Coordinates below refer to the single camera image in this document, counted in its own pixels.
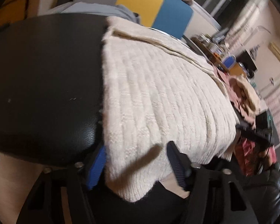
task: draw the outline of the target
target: cable knit pattern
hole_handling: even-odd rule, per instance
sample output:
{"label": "cable knit pattern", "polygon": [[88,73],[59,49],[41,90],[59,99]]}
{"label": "cable knit pattern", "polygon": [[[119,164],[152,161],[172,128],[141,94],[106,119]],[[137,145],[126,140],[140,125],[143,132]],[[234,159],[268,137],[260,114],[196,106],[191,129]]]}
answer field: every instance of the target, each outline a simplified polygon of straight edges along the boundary
{"label": "cable knit pattern", "polygon": [[107,186],[135,202],[171,172],[166,143],[208,163],[236,135],[237,118],[211,65],[176,39],[109,17],[103,42]]}

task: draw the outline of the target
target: blue panel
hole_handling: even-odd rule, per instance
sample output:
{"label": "blue panel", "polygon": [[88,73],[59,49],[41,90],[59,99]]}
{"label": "blue panel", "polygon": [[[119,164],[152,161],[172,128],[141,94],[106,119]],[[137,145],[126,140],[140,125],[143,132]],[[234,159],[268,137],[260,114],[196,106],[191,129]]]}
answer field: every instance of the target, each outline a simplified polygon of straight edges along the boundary
{"label": "blue panel", "polygon": [[192,15],[193,10],[182,0],[164,0],[152,27],[180,39]]}
{"label": "blue panel", "polygon": [[98,184],[99,178],[101,176],[101,173],[103,171],[103,168],[106,163],[106,149],[105,146],[103,146],[100,150],[98,155],[96,156],[96,159],[94,160],[87,179],[86,179],[86,185],[88,190],[91,190],[94,186]]}

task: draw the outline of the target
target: red fabric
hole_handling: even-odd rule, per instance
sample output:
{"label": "red fabric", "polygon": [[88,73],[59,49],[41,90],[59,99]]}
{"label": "red fabric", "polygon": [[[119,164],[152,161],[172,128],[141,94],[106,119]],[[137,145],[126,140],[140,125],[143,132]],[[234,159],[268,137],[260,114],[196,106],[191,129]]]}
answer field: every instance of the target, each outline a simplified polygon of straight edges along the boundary
{"label": "red fabric", "polygon": [[[242,137],[239,144],[235,146],[234,154],[243,174],[246,176],[254,175],[256,163],[258,162],[258,152],[255,151],[255,142]],[[277,162],[276,152],[273,147],[270,147],[268,157],[271,157],[273,163]]]}

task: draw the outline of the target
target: color block headboard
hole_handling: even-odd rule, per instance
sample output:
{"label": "color block headboard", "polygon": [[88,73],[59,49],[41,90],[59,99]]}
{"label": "color block headboard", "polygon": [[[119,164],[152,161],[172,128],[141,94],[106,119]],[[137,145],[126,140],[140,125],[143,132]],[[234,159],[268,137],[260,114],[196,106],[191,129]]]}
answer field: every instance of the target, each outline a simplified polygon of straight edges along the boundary
{"label": "color block headboard", "polygon": [[186,30],[193,10],[181,0],[74,0],[74,2],[122,4],[140,14],[144,26],[164,31],[181,38]]}

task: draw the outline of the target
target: white knit sweater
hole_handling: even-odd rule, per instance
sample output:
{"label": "white knit sweater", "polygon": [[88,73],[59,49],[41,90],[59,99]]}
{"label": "white knit sweater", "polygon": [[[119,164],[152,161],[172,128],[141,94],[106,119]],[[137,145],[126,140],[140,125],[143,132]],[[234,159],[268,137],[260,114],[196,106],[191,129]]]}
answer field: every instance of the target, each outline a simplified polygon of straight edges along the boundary
{"label": "white knit sweater", "polygon": [[237,118],[212,66],[185,45],[107,18],[103,129],[107,186],[135,202],[171,172],[166,143],[208,163],[235,138]]}

